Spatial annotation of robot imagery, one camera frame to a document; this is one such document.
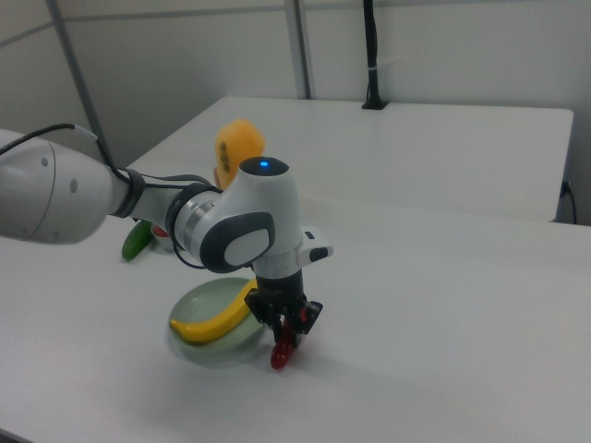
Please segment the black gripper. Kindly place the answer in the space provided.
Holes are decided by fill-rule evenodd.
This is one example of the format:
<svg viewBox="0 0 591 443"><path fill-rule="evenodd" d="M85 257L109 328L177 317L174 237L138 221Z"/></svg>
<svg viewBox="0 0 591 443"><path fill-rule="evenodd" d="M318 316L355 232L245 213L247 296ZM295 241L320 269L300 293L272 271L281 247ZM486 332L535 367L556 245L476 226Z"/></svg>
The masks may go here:
<svg viewBox="0 0 591 443"><path fill-rule="evenodd" d="M301 271L281 279L256 277L257 287L250 290L245 303L255 319L273 331L278 343L286 322L291 328L291 344L297 348L304 334L309 334L320 316L323 305L309 301L304 293Z"/></svg>

